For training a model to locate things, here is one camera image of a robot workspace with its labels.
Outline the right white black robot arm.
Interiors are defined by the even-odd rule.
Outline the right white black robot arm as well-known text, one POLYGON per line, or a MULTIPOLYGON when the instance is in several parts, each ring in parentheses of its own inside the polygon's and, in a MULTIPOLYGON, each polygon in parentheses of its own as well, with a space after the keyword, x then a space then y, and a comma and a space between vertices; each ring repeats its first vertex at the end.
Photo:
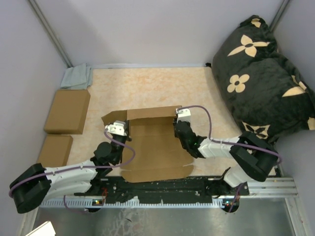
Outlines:
POLYGON ((249 180, 264 182, 279 159, 271 145, 248 131, 232 139, 215 140, 196 135, 188 121, 175 120, 173 127, 175 137, 192 157, 226 157, 236 161, 237 165, 228 168, 219 183, 220 191, 226 195, 249 180))

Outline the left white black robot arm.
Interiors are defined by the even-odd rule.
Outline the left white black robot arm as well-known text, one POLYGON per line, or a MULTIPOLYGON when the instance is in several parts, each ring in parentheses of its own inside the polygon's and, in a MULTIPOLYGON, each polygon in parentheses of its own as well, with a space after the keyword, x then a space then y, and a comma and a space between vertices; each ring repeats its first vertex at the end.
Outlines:
POLYGON ((122 154, 129 135, 113 134, 110 142, 100 143, 94 156, 80 164, 48 168, 37 163, 30 166, 9 186, 19 214, 27 213, 42 202, 64 195, 97 195, 102 179, 122 163, 122 154))

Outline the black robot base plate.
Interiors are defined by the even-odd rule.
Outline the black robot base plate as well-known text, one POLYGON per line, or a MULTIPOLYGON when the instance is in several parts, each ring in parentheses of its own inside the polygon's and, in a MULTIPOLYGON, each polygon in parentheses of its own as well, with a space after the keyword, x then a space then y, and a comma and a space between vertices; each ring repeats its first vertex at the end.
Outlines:
POLYGON ((231 187, 223 179, 209 176, 192 176, 182 179, 159 180, 131 183, 122 177, 107 177, 93 180, 92 186, 85 193, 75 196, 101 197, 102 203, 126 203, 137 197, 141 204, 210 204, 223 196, 236 197, 232 208, 235 212, 239 206, 240 196, 248 196, 247 183, 231 187))

